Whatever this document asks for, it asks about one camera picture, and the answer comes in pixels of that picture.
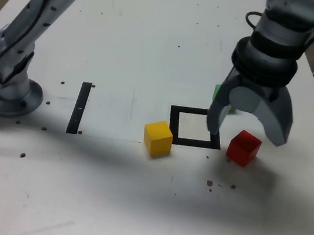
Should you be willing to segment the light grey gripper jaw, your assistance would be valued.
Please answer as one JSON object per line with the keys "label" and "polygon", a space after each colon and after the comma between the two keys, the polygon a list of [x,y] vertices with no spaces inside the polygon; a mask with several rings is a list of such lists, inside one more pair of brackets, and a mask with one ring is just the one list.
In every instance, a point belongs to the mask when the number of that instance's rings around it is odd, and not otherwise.
{"label": "light grey gripper jaw", "polygon": [[293,125],[293,110],[290,93],[286,87],[280,88],[273,101],[244,86],[229,92],[229,102],[236,109],[258,117],[266,137],[274,146],[284,145]]}

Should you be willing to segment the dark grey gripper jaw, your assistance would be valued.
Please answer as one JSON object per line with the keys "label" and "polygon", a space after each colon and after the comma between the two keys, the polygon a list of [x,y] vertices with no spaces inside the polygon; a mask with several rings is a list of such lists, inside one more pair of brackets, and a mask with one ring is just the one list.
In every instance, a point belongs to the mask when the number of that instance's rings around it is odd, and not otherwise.
{"label": "dark grey gripper jaw", "polygon": [[233,67],[217,90],[207,111],[207,128],[212,135],[217,135],[220,132],[221,124],[229,113],[235,114],[236,111],[240,111],[240,108],[229,100],[231,90],[240,84],[239,75],[239,71]]}

